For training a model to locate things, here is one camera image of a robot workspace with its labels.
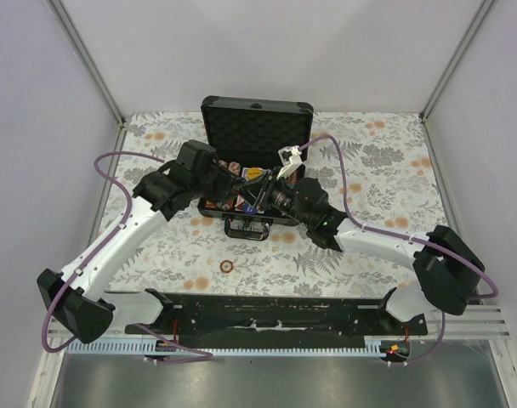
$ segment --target floral tablecloth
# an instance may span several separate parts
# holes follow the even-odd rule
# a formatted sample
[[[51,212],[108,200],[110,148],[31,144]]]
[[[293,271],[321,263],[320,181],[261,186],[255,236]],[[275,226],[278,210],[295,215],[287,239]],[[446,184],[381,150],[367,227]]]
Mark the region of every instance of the floral tablecloth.
[[[362,220],[404,230],[445,224],[423,132],[415,114],[316,113],[312,138],[330,133],[344,151],[349,207]],[[206,141],[200,113],[146,112],[128,123],[124,150],[169,160],[188,139]],[[157,163],[123,156],[116,177],[132,189]],[[342,180],[332,143],[310,148],[307,175],[318,178],[335,207],[342,207]],[[123,209],[116,188],[100,230]],[[226,274],[220,264],[230,260]],[[302,227],[274,225],[266,241],[231,239],[219,219],[191,207],[149,237],[117,272],[109,289],[236,295],[380,298],[415,279],[408,269],[360,253],[322,250]]]

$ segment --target white wall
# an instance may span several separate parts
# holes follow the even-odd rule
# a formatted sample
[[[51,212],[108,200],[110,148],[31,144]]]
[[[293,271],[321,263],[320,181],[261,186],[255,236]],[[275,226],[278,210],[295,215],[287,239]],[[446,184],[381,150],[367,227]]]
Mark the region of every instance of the white wall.
[[[0,407],[24,406],[45,313],[36,278],[85,246],[116,125],[43,0],[0,0]]]
[[[420,111],[480,0],[65,0],[126,114],[209,94]]]
[[[517,346],[517,0],[497,2],[429,121],[463,236]]]

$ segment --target white cable clip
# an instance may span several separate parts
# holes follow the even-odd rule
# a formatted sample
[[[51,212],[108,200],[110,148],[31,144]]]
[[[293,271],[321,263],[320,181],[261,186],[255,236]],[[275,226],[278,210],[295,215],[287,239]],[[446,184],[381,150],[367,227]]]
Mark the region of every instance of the white cable clip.
[[[302,164],[302,159],[300,158],[302,151],[300,151],[298,146],[284,147],[279,149],[277,153],[283,164],[283,168],[277,174],[277,179],[284,179],[290,176]]]

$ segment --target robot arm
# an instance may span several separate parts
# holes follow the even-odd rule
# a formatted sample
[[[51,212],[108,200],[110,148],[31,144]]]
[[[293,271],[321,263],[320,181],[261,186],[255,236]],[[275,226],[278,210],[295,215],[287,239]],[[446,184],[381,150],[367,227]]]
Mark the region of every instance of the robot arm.
[[[294,186],[287,184],[284,178],[301,163],[297,150],[281,150],[280,158],[285,167],[246,182],[219,165],[211,146],[195,140],[184,143],[169,173],[164,173],[168,167],[164,165],[141,179],[134,189],[133,209],[124,225],[120,224],[121,218],[114,221],[60,273],[50,269],[41,273],[37,284],[45,305],[49,307],[82,259],[119,226],[121,230],[114,239],[79,271],[55,308],[54,317],[83,343],[91,343],[110,326],[152,323],[170,301],[154,290],[104,292],[115,273],[149,235],[177,211],[187,208],[192,200],[205,197],[221,205],[239,194],[253,207],[277,208],[299,221],[319,247],[364,252],[414,270],[418,283],[392,289],[383,299],[380,308],[385,325],[408,321],[431,309],[453,315],[465,310],[480,279],[476,274],[452,259],[439,258],[439,253],[424,245],[375,234],[354,225],[345,212],[328,204],[328,193],[314,178],[302,178]],[[438,226],[432,233],[414,236],[434,240],[483,269],[475,255],[447,227]]]

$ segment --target red wire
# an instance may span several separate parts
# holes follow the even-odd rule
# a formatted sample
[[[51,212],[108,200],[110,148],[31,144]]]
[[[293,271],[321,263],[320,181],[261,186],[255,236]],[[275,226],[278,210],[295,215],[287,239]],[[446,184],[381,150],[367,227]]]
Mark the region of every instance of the red wire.
[[[404,334],[406,335],[404,337],[404,344],[407,346],[408,345],[408,338],[410,337],[410,329],[407,326],[404,327]]]
[[[173,342],[177,343],[177,319],[173,321]]]

